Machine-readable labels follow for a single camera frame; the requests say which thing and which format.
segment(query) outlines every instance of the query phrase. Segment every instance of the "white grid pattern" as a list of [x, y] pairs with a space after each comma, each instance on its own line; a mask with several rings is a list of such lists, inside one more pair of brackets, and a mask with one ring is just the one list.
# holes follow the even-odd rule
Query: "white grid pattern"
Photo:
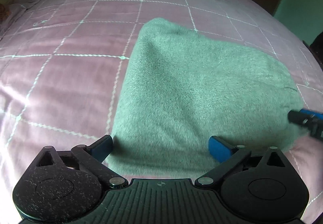
[[[135, 29], [136, 29], [136, 26], [138, 24], [142, 5], [143, 5], [143, 0], [140, 0], [140, 6], [139, 6], [136, 22], [135, 22], [135, 24], [133, 26], [133, 29], [131, 31], [131, 34], [130, 34], [130, 36], [128, 38], [127, 44], [126, 44], [125, 48], [123, 49], [122, 56], [125, 55], [125, 53], [126, 53], [126, 51], [128, 49], [130, 40], [131, 40], [131, 38], [133, 36], [133, 33], [134, 33]], [[109, 134], [109, 130], [110, 130], [111, 116], [112, 116], [112, 110], [113, 110], [113, 105], [114, 105], [114, 98], [115, 98], [115, 95], [116, 95], [117, 83], [118, 83], [118, 79], [119, 79], [119, 75], [120, 75], [120, 71], [121, 71], [121, 66], [122, 66], [122, 60], [120, 60], [120, 63], [119, 63], [118, 69], [117, 69], [117, 74], [116, 74], [116, 77], [115, 77], [115, 80], [114, 80], [112, 97], [111, 97], [111, 102], [110, 102], [110, 108], [109, 108], [109, 113], [108, 113], [108, 118], [107, 118], [107, 126], [106, 126], [106, 130], [105, 130], [106, 135]]]
[[8, 140], [7, 140], [7, 142], [6, 142], [6, 144], [5, 144], [5, 146], [4, 146], [4, 150], [2, 150], [2, 154], [3, 154], [3, 156], [2, 156], [2, 161], [1, 161], [1, 164], [0, 164], [0, 170], [2, 169], [2, 167], [3, 167], [3, 164], [4, 164], [4, 162], [5, 162], [5, 159], [7, 158], [7, 157], [9, 157], [9, 154], [8, 154], [8, 146], [9, 146], [9, 143], [10, 143], [10, 141], [12, 140], [12, 138], [13, 138], [13, 136], [14, 136], [14, 134], [15, 134], [15, 131], [16, 131], [16, 128], [17, 128], [17, 125], [18, 125], [18, 122], [19, 122], [19, 120], [21, 120], [21, 118], [22, 118], [22, 115], [23, 115], [23, 113], [26, 111], [26, 109], [27, 109], [27, 103], [28, 103], [28, 99], [29, 99], [29, 96], [30, 96], [30, 94], [31, 94], [31, 92], [33, 91], [33, 89], [35, 88], [35, 86], [36, 86], [36, 83], [37, 83], [37, 81], [38, 81], [38, 79], [39, 79], [39, 77], [40, 77], [40, 75], [41, 75], [41, 73], [43, 72], [43, 70], [44, 70], [44, 68], [45, 68], [45, 66], [47, 65], [47, 63], [52, 59], [52, 57], [54, 56], [54, 54], [58, 51], [58, 49], [63, 45], [63, 43], [64, 43], [64, 41], [65, 41], [65, 39], [66, 38], [68, 38], [68, 37], [71, 37], [74, 33], [75, 33], [75, 31], [79, 28], [79, 26], [82, 24], [82, 23], [84, 23], [84, 20], [89, 16], [89, 14], [92, 12], [92, 10], [94, 9], [94, 7], [96, 6], [96, 4], [99, 2], [99, 0], [97, 0], [95, 3], [94, 3], [94, 5], [91, 7], [91, 9], [90, 9], [90, 11], [86, 14], [86, 16], [79, 22], [79, 24], [73, 29], [73, 31], [67, 36], [67, 37], [64, 37], [63, 39], [62, 39], [62, 41], [61, 41], [61, 43], [59, 44], [59, 46], [57, 46], [56, 47], [56, 49], [54, 50], [54, 52], [53, 52], [53, 54], [51, 54], [49, 57], [48, 57], [48, 59], [45, 61], [45, 63], [43, 64], [43, 66], [40, 68], [40, 70], [39, 70], [39, 72], [38, 72], [38, 74], [37, 74], [37, 76], [36, 76], [36, 78], [35, 78], [35, 80], [34, 80], [34, 83], [33, 83], [33, 85], [32, 85], [32, 87], [30, 88], [30, 90], [29, 90], [29, 92], [28, 92], [28, 94], [27, 94], [27, 96], [26, 96], [26, 101], [25, 101], [25, 105], [24, 105], [24, 108], [22, 109], [22, 111], [20, 112], [20, 114], [17, 116], [17, 118], [16, 118], [16, 120], [15, 120], [15, 124], [14, 124], [14, 126], [13, 126], [13, 129], [12, 129], [12, 132], [11, 132], [11, 134], [10, 134], [10, 137], [8, 138]]
[[[61, 5], [59, 5], [58, 6], [58, 8], [57, 9], [55, 9], [54, 11], [53, 11], [53, 13], [51, 14], [51, 16], [47, 19], [47, 20], [43, 20], [43, 21], [41, 21], [41, 23], [44, 23], [44, 22], [47, 22], [47, 21], [49, 21], [49, 20], [51, 20], [53, 17], [54, 17], [54, 15], [58, 12], [58, 10], [60, 9], [60, 7], [62, 6], [62, 5], [64, 5], [64, 3], [63, 4], [61, 4]], [[27, 21], [31, 18], [31, 16], [33, 15], [33, 12], [29, 15], [29, 17], [27, 18], [27, 20], [25, 21], [25, 23], [27, 23]], [[10, 39], [8, 40], [8, 41], [10, 41], [15, 35], [17, 35], [18, 34], [18, 31], [20, 30], [20, 28], [23, 26], [23, 25], [21, 25], [18, 29], [17, 29], [17, 31], [10, 37]], [[37, 32], [37, 34], [36, 34], [36, 36], [39, 34], [39, 32], [40, 32], [40, 30], [41, 29], [43, 29], [43, 28], [45, 28], [46, 26], [41, 26], [41, 27], [37, 27], [37, 28], [33, 28], [34, 30], [36, 29], [38, 29], [39, 31]], [[20, 45], [19, 47], [18, 47], [18, 50], [14, 53], [14, 56], [9, 60], [9, 62], [6, 64], [6, 66], [4, 67], [4, 69], [10, 64], [10, 62], [12, 61], [12, 59], [15, 57], [15, 55], [20, 51], [20, 49], [21, 49], [21, 47], [22, 47], [23, 45]]]
[[[38, 6], [38, 8], [37, 9], [35, 9], [35, 10], [29, 10], [29, 11], [27, 11], [26, 13], [29, 13], [30, 15], [29, 15], [29, 17], [28, 17], [28, 19], [25, 21], [25, 23], [31, 18], [31, 16], [33, 15], [33, 13], [35, 12], [35, 11], [39, 11], [39, 10], [43, 10], [43, 9], [46, 9], [46, 8], [50, 8], [50, 7], [59, 7], [60, 5], [54, 5], [54, 6], [48, 6], [48, 7], [43, 7], [43, 8], [39, 8], [39, 7], [41, 7], [41, 5], [44, 3], [44, 2], [46, 2], [47, 0], [43, 0], [42, 1], [42, 3], [41, 4], [39, 4], [39, 6]], [[50, 61], [50, 59], [53, 57], [53, 56], [73, 56], [73, 57], [114, 57], [114, 58], [120, 58], [120, 63], [119, 63], [119, 66], [118, 66], [118, 70], [117, 70], [117, 74], [116, 74], [116, 77], [115, 77], [115, 81], [114, 81], [114, 87], [113, 87], [113, 92], [112, 92], [112, 97], [111, 97], [111, 102], [110, 102], [110, 108], [109, 108], [109, 114], [108, 114], [108, 118], [107, 118], [107, 127], [106, 127], [106, 132], [108, 133], [108, 131], [109, 131], [109, 129], [110, 129], [110, 123], [111, 123], [111, 116], [112, 116], [112, 109], [113, 109], [113, 105], [114, 105], [114, 98], [115, 98], [115, 94], [116, 94], [116, 88], [117, 88], [117, 83], [118, 83], [118, 79], [119, 79], [119, 75], [120, 75], [120, 70], [121, 70], [121, 66], [122, 66], [122, 63], [123, 63], [123, 60], [125, 60], [125, 59], [129, 59], [128, 57], [125, 57], [124, 55], [125, 55], [125, 53], [126, 53], [126, 51], [127, 51], [127, 48], [128, 48], [128, 45], [129, 45], [129, 43], [130, 43], [130, 40], [131, 40], [131, 38], [132, 38], [132, 36], [133, 36], [133, 33], [134, 33], [134, 30], [135, 30], [135, 28], [136, 28], [136, 26], [137, 26], [137, 24], [140, 24], [139, 22], [138, 22], [138, 19], [139, 19], [139, 16], [140, 16], [140, 12], [141, 12], [141, 7], [142, 7], [142, 4], [143, 3], [146, 3], [146, 2], [149, 2], [149, 3], [166, 3], [166, 4], [173, 4], [173, 5], [178, 5], [178, 6], [183, 6], [183, 7], [187, 7], [187, 9], [188, 9], [188, 11], [189, 11], [189, 15], [190, 15], [190, 18], [191, 18], [191, 21], [192, 21], [192, 24], [193, 24], [193, 26], [194, 26], [194, 31], [198, 31], [197, 29], [196, 29], [196, 27], [195, 27], [195, 23], [194, 23], [194, 19], [193, 19], [193, 17], [192, 17], [192, 14], [191, 14], [191, 8], [194, 8], [194, 9], [198, 9], [198, 10], [201, 10], [201, 11], [205, 11], [205, 12], [210, 12], [210, 13], [213, 13], [213, 14], [217, 14], [217, 15], [221, 15], [221, 16], [224, 16], [224, 17], [226, 17], [226, 18], [228, 18], [229, 20], [230, 20], [230, 22], [231, 22], [231, 24], [233, 25], [233, 27], [235, 28], [235, 30], [237, 31], [237, 33], [239, 34], [239, 36], [241, 37], [241, 40], [239, 40], [239, 39], [235, 39], [235, 38], [232, 38], [232, 37], [227, 37], [227, 36], [224, 36], [224, 35], [220, 35], [220, 34], [216, 34], [216, 33], [212, 33], [212, 32], [206, 32], [206, 31], [199, 31], [199, 32], [203, 32], [203, 33], [209, 33], [209, 34], [215, 34], [215, 35], [220, 35], [220, 36], [223, 36], [223, 37], [226, 37], [226, 38], [229, 38], [229, 39], [233, 39], [233, 40], [236, 40], [236, 41], [243, 41], [243, 39], [242, 39], [242, 36], [240, 35], [240, 33], [238, 32], [238, 30], [237, 30], [237, 28], [234, 26], [234, 24], [232, 23], [232, 21], [231, 20], [236, 20], [236, 21], [239, 21], [239, 22], [242, 22], [242, 23], [244, 23], [244, 24], [248, 24], [248, 25], [251, 25], [251, 26], [254, 26], [254, 27], [257, 27], [257, 28], [259, 28], [259, 30], [261, 31], [261, 33], [264, 35], [264, 37], [267, 39], [267, 41], [268, 41], [268, 43], [269, 43], [269, 45], [270, 45], [270, 47], [272, 48], [272, 51], [273, 51], [273, 53], [276, 55], [276, 57], [277, 56], [281, 56], [280, 54], [277, 54], [276, 52], [275, 52], [275, 50], [274, 50], [274, 48], [272, 47], [272, 45], [271, 45], [271, 43], [270, 43], [270, 41], [268, 40], [268, 38], [266, 37], [266, 35], [264, 34], [264, 32], [263, 31], [266, 31], [266, 32], [268, 32], [268, 33], [270, 33], [270, 34], [272, 34], [273, 36], [277, 36], [277, 37], [279, 37], [280, 39], [282, 39], [282, 40], [284, 40], [284, 41], [289, 41], [288, 39], [286, 39], [286, 38], [284, 38], [284, 37], [281, 37], [281, 36], [279, 36], [279, 35], [277, 35], [277, 34], [273, 34], [272, 32], [270, 32], [270, 31], [268, 31], [268, 30], [266, 30], [266, 29], [264, 29], [263, 27], [262, 28], [260, 28], [259, 26], [258, 26], [258, 24], [254, 21], [254, 19], [252, 19], [247, 13], [246, 13], [246, 15], [248, 15], [249, 17], [250, 17], [250, 19], [255, 23], [255, 25], [254, 24], [251, 24], [251, 23], [248, 23], [248, 22], [245, 22], [245, 21], [242, 21], [242, 20], [239, 20], [239, 19], [235, 19], [235, 18], [232, 18], [232, 17], [229, 17], [228, 16], [228, 14], [227, 14], [227, 12], [225, 12], [224, 10], [224, 12], [226, 13], [226, 15], [222, 15], [222, 14], [219, 14], [219, 13], [216, 13], [216, 12], [212, 12], [212, 11], [208, 11], [208, 10], [205, 10], [205, 9], [201, 9], [201, 8], [197, 8], [197, 7], [191, 7], [191, 6], [189, 6], [189, 4], [188, 4], [188, 2], [187, 2], [187, 0], [185, 0], [185, 3], [186, 3], [186, 5], [183, 5], [183, 4], [177, 4], [177, 3], [171, 3], [171, 2], [164, 2], [164, 1], [152, 1], [152, 0], [85, 0], [85, 1], [77, 1], [77, 2], [72, 2], [72, 3], [67, 3], [67, 4], [65, 4], [65, 5], [68, 5], [68, 4], [75, 4], [75, 3], [80, 3], [80, 2], [86, 2], [86, 1], [95, 1], [95, 4], [93, 5], [93, 7], [91, 8], [91, 10], [88, 12], [88, 14], [84, 17], [84, 19], [82, 20], [82, 21], [80, 21], [80, 22], [74, 22], [74, 23], [68, 23], [68, 24], [58, 24], [58, 25], [50, 25], [50, 26], [43, 26], [43, 27], [37, 27], [37, 28], [34, 28], [34, 29], [42, 29], [42, 28], [51, 28], [51, 27], [57, 27], [57, 26], [64, 26], [64, 25], [70, 25], [70, 24], [78, 24], [77, 25], [77, 27], [71, 32], [71, 34], [69, 35], [69, 36], [67, 36], [67, 37], [70, 37], [76, 30], [77, 30], [77, 28], [82, 24], [82, 23], [86, 23], [86, 22], [106, 22], [106, 23], [113, 23], [113, 22], [115, 22], [115, 23], [131, 23], [131, 24], [134, 24], [134, 27], [133, 27], [133, 30], [132, 30], [132, 32], [131, 32], [131, 34], [130, 34], [130, 37], [129, 37], [129, 39], [128, 39], [128, 41], [127, 41], [127, 44], [126, 44], [126, 46], [125, 46], [125, 48], [124, 48], [124, 50], [123, 50], [123, 54], [121, 55], [121, 56], [113, 56], [113, 55], [96, 55], [96, 54], [56, 54], [56, 52], [57, 52], [57, 50], [62, 46], [62, 44], [64, 43], [64, 41], [65, 41], [65, 39], [67, 38], [67, 37], [65, 37], [63, 40], [62, 40], [62, 42], [61, 42], [61, 44], [54, 50], [54, 52], [53, 52], [53, 54], [32, 54], [32, 55], [26, 55], [26, 56], [23, 56], [23, 55], [6, 55], [6, 56], [2, 56], [2, 57], [0, 57], [0, 58], [8, 58], [8, 57], [11, 57], [11, 58], [27, 58], [27, 57], [40, 57], [40, 56], [48, 56], [49, 58], [46, 60], [46, 62], [43, 64], [43, 66], [42, 66], [42, 68], [40, 69], [40, 71], [39, 71], [39, 73], [38, 73], [38, 75], [36, 76], [36, 79], [35, 79], [35, 81], [34, 81], [34, 83], [33, 83], [33, 86], [32, 86], [32, 88], [29, 90], [29, 92], [28, 92], [28, 94], [27, 94], [27, 96], [26, 96], [26, 99], [28, 99], [29, 98], [29, 95], [30, 95], [30, 93], [32, 92], [32, 90], [34, 89], [34, 87], [35, 87], [35, 85], [36, 85], [36, 83], [37, 83], [37, 80], [38, 80], [38, 78], [39, 78], [39, 76], [41, 75], [41, 73], [42, 73], [42, 71], [43, 71], [43, 69], [44, 69], [44, 67], [46, 66], [46, 64]], [[88, 17], [88, 15], [91, 13], [91, 11], [94, 9], [94, 7], [95, 7], [95, 5], [98, 3], [98, 1], [135, 1], [135, 2], [140, 2], [140, 8], [139, 8], [139, 11], [138, 11], [138, 15], [137, 15], [137, 19], [136, 19], [136, 21], [135, 22], [122, 22], [122, 21], [86, 21], [85, 19]], [[10, 39], [12, 39], [12, 37], [14, 37], [18, 32], [19, 32], [19, 30], [20, 30], [20, 28], [22, 27], [22, 25], [17, 29], [17, 31], [14, 33], [14, 34], [12, 34], [12, 35], [10, 35], [11, 36], [11, 38]], [[246, 42], [246, 41], [243, 41], [245, 44], [249, 44], [249, 45], [251, 45], [251, 46], [253, 46], [253, 47], [258, 47], [258, 48], [261, 48], [261, 47], [259, 47], [259, 46], [256, 46], [256, 45], [254, 45], [254, 44], [252, 44], [252, 43], [249, 43], [249, 42]], [[3, 44], [2, 46], [1, 46], [1, 48], [0, 48], [0, 50], [1, 49], [3, 49], [3, 48], [5, 48], [5, 44]], [[303, 98], [303, 95], [302, 95], [302, 93], [301, 93], [301, 91], [299, 90], [299, 86], [303, 86], [303, 87], [306, 87], [306, 88], [309, 88], [309, 89], [311, 89], [311, 90], [314, 90], [314, 91], [317, 91], [317, 92], [319, 92], [320, 94], [323, 94], [323, 92], [322, 91], [320, 91], [320, 90], [318, 90], [318, 89], [315, 89], [315, 88], [312, 88], [312, 87], [309, 87], [308, 86], [308, 84], [306, 83], [306, 81], [304, 81], [304, 84], [305, 85], [302, 85], [302, 84], [297, 84], [297, 88], [298, 88], [298, 91], [300, 92], [300, 94], [301, 94], [301, 96], [302, 96], [302, 98]], [[35, 123], [35, 122], [30, 122], [30, 121], [27, 121], [27, 120], [25, 120], [25, 119], [23, 119], [22, 118], [22, 115], [23, 115], [23, 112], [25, 111], [25, 109], [26, 109], [26, 105], [24, 106], [24, 108], [23, 108], [23, 110], [22, 110], [22, 112], [18, 115], [18, 116], [14, 116], [14, 115], [10, 115], [9, 114], [9, 116], [11, 116], [12, 118], [14, 118], [16, 121], [15, 121], [15, 125], [14, 125], [14, 128], [13, 128], [13, 131], [12, 131], [12, 134], [10, 135], [10, 138], [9, 138], [9, 140], [8, 140], [8, 142], [7, 142], [7, 144], [6, 144], [6, 148], [8, 147], [8, 144], [9, 144], [9, 142], [11, 141], [11, 139], [12, 139], [12, 137], [13, 137], [13, 135], [14, 135], [14, 132], [15, 132], [15, 130], [16, 130], [16, 127], [17, 127], [17, 124], [18, 124], [18, 122], [19, 121], [21, 121], [21, 122], [25, 122], [25, 123], [27, 123], [27, 124], [29, 124], [29, 125], [31, 125], [31, 126], [36, 126], [36, 127], [42, 127], [42, 128], [46, 128], [46, 129], [48, 129], [48, 130], [54, 130], [54, 131], [57, 131], [57, 132], [60, 132], [60, 133], [65, 133], [65, 134], [70, 134], [70, 135], [75, 135], [75, 136], [80, 136], [80, 137], [85, 137], [85, 138], [91, 138], [91, 139], [94, 139], [94, 140], [96, 140], [98, 137], [96, 137], [96, 136], [89, 136], [89, 135], [86, 135], [86, 134], [82, 134], [82, 133], [76, 133], [76, 132], [74, 132], [74, 131], [68, 131], [68, 130], [64, 130], [64, 129], [60, 129], [60, 128], [57, 128], [57, 127], [52, 127], [52, 126], [48, 126], [48, 125], [44, 125], [44, 124], [40, 124], [40, 123]], [[298, 163], [297, 163], [297, 161], [296, 161], [296, 159], [295, 159], [295, 157], [293, 156], [293, 154], [291, 154], [292, 155], [292, 157], [294, 158], [294, 160], [295, 160], [295, 162], [296, 162], [296, 165], [297, 165], [297, 167], [298, 167], [298, 171], [299, 171], [299, 174], [300, 174], [300, 170], [299, 170], [299, 166], [298, 166]], [[1, 166], [0, 166], [0, 168], [2, 168], [2, 166], [3, 166], [3, 163], [4, 163], [4, 159], [1, 161]], [[321, 194], [323, 193], [323, 191], [321, 192], [321, 193], [319, 193], [314, 199], [312, 199], [310, 202], [309, 202], [309, 204], [307, 205], [307, 207], [313, 202], [313, 201], [315, 201]]]
[[303, 179], [302, 174], [301, 174], [301, 169], [299, 168], [299, 164], [298, 164], [298, 162], [296, 161], [296, 158], [295, 158], [294, 154], [292, 153], [292, 151], [291, 151], [291, 150], [289, 150], [289, 153], [292, 155], [292, 157], [293, 157], [293, 159], [294, 159], [294, 161], [295, 161], [295, 163], [296, 163], [296, 166], [297, 166], [297, 170], [298, 170], [298, 174], [299, 174], [299, 176], [301, 177], [301, 179]]

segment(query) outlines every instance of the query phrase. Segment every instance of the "folded cloth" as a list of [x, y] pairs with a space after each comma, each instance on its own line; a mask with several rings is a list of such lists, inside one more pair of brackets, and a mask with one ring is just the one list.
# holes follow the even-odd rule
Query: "folded cloth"
[[291, 148], [301, 132], [287, 114], [302, 107], [273, 57], [157, 18], [129, 60], [107, 163], [125, 176], [196, 179], [219, 164], [208, 151], [212, 135], [259, 151]]

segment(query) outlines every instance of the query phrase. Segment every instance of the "fuzzy green cloth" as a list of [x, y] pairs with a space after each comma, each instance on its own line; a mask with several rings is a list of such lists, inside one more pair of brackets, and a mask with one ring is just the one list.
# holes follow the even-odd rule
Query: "fuzzy green cloth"
[[211, 135], [288, 150], [301, 132], [287, 114], [302, 107], [287, 68], [271, 56], [157, 18], [133, 49], [107, 162], [121, 175], [195, 179], [218, 164]]

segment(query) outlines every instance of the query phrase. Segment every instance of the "bed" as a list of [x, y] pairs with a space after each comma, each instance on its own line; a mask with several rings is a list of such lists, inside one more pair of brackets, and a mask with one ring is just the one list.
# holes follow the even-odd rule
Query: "bed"
[[[0, 223], [17, 224], [12, 190], [40, 149], [69, 150], [111, 132], [139, 30], [162, 17], [284, 63], [304, 107], [323, 112], [323, 72], [309, 50], [250, 0], [16, 0], [0, 40]], [[286, 153], [306, 183], [302, 220], [323, 212], [323, 144], [308, 136]]]

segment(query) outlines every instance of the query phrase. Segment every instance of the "pink bedsheet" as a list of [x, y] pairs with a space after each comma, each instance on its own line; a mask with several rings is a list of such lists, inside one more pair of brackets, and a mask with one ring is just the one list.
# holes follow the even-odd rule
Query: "pink bedsheet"
[[[17, 224], [11, 194], [46, 145], [69, 150], [109, 134], [132, 48], [163, 17], [283, 62], [304, 106], [323, 112], [323, 72], [302, 42], [250, 0], [40, 0], [0, 41], [0, 223]], [[303, 221], [323, 211], [323, 144], [303, 137], [286, 156], [310, 191]]]

